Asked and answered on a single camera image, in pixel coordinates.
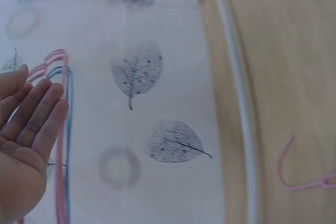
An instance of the red wire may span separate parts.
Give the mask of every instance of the red wire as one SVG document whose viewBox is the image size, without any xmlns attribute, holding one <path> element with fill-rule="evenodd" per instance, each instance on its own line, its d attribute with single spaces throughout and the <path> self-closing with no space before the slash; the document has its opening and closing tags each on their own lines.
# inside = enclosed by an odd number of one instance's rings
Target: red wire
<svg viewBox="0 0 336 224">
<path fill-rule="evenodd" d="M 65 87 L 66 78 L 67 78 L 67 68 L 68 68 L 68 54 L 66 50 L 59 49 L 51 52 L 45 57 L 43 64 L 35 67 L 28 74 L 28 80 L 30 82 L 44 76 L 48 70 L 48 67 L 56 62 L 63 61 L 63 71 L 62 71 L 62 86 Z M 57 150 L 56 150 L 56 215 L 58 224 L 67 224 L 67 215 L 65 211 L 65 187 L 63 182 L 63 135 L 64 135 L 64 125 L 61 126 L 61 129 L 57 136 Z M 24 219 L 17 221 L 17 224 L 24 224 Z"/>
</svg>

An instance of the finger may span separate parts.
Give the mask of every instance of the finger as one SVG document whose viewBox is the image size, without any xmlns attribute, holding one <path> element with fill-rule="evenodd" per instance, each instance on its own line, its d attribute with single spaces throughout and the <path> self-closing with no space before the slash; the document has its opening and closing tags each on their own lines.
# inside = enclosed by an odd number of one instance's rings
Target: finger
<svg viewBox="0 0 336 224">
<path fill-rule="evenodd" d="M 15 141 L 50 86 L 51 82 L 49 80 L 40 80 L 22 101 L 12 119 L 4 125 L 0 131 L 0 136 L 9 141 Z"/>
<path fill-rule="evenodd" d="M 50 86 L 26 126 L 20 132 L 19 136 L 17 136 L 15 143 L 23 147 L 31 147 L 35 136 L 46 122 L 55 104 L 62 97 L 63 92 L 63 87 L 59 83 L 54 83 Z"/>
<path fill-rule="evenodd" d="M 69 105 L 66 100 L 59 100 L 33 141 L 32 149 L 43 158 L 46 164 L 48 163 L 52 147 L 55 144 L 57 134 L 64 124 L 68 107 Z"/>
<path fill-rule="evenodd" d="M 0 73 L 0 101 L 22 89 L 27 78 L 27 65 L 21 66 L 17 71 Z"/>
<path fill-rule="evenodd" d="M 33 86 L 30 83 L 26 83 L 20 91 L 2 101 L 3 109 L 1 112 L 0 129 L 8 122 L 10 116 L 32 88 Z"/>
</svg>

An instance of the blue wire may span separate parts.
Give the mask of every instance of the blue wire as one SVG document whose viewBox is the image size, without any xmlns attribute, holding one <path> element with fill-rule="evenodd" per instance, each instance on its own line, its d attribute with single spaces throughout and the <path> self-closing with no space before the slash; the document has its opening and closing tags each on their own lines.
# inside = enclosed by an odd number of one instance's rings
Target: blue wire
<svg viewBox="0 0 336 224">
<path fill-rule="evenodd" d="M 63 74 L 63 67 L 57 67 L 51 70 L 49 73 L 47 73 L 46 77 L 48 79 L 51 79 L 57 74 Z M 66 100 L 69 103 L 69 111 L 68 115 L 66 118 L 66 135 L 67 135 L 67 140 L 66 140 L 66 145 L 67 145 L 67 150 L 66 150 L 66 168 L 65 168 L 65 177 L 64 177 L 64 184 L 65 184 L 65 204 L 66 204 L 66 211 L 67 211 L 67 222 L 70 224 L 70 197 L 69 197 L 69 171 L 70 171 L 70 147 L 71 147 L 71 126 L 72 126 L 72 110 L 73 110 L 73 97 L 74 97 L 74 89 L 73 89 L 73 75 L 71 72 L 71 69 L 68 67 L 67 68 L 67 88 L 66 88 Z"/>
</svg>

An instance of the pink wire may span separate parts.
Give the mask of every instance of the pink wire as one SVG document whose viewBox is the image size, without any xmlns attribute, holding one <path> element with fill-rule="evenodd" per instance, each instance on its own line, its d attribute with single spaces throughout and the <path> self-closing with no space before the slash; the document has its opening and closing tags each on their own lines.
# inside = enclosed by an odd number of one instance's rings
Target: pink wire
<svg viewBox="0 0 336 224">
<path fill-rule="evenodd" d="M 42 76 L 47 72 L 48 67 L 55 61 L 63 61 L 63 73 L 62 73 L 62 86 L 65 87 L 66 78 L 67 78 L 67 68 L 68 68 L 68 54 L 66 50 L 59 49 L 51 52 L 46 56 L 45 62 L 28 74 L 29 81 L 32 82 Z M 63 182 L 63 170 L 62 170 L 62 150 L 63 150 L 63 138 L 64 138 L 64 125 L 61 126 L 61 129 L 57 136 L 57 150 L 56 150 L 56 215 L 58 224 L 67 224 L 67 216 L 65 211 L 65 188 Z M 17 221 L 18 224 L 24 224 L 24 219 Z"/>
<path fill-rule="evenodd" d="M 308 183 L 308 184 L 305 184 L 305 185 L 301 185 L 301 186 L 289 186 L 285 182 L 285 180 L 282 176 L 282 163 L 283 163 L 284 157 L 287 154 L 287 152 L 289 150 L 289 147 L 290 147 L 290 145 L 292 144 L 293 141 L 294 141 L 294 135 L 292 135 L 289 138 L 287 144 L 285 145 L 285 148 L 282 150 L 282 152 L 280 154 L 279 161 L 278 161 L 278 177 L 279 177 L 280 182 L 283 184 L 283 186 L 287 190 L 290 190 L 290 191 L 307 190 L 307 189 L 310 189 L 310 188 L 313 188 L 313 187 L 318 187 L 318 186 L 326 188 L 326 189 L 336 188 L 336 184 L 328 184 L 328 180 L 330 180 L 332 178 L 335 178 L 336 173 L 324 176 L 322 179 L 320 179 L 318 181 Z"/>
</svg>

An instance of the circle print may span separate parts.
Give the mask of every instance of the circle print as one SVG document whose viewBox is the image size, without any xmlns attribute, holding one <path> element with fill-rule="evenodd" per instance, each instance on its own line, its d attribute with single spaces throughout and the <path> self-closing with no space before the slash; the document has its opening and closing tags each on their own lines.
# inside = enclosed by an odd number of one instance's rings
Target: circle print
<svg viewBox="0 0 336 224">
<path fill-rule="evenodd" d="M 24 39 L 38 27 L 43 11 L 35 6 L 26 6 L 14 13 L 6 26 L 9 39 Z"/>
<path fill-rule="evenodd" d="M 130 188 L 140 179 L 140 161 L 128 148 L 109 148 L 100 157 L 99 173 L 114 188 Z"/>
</svg>

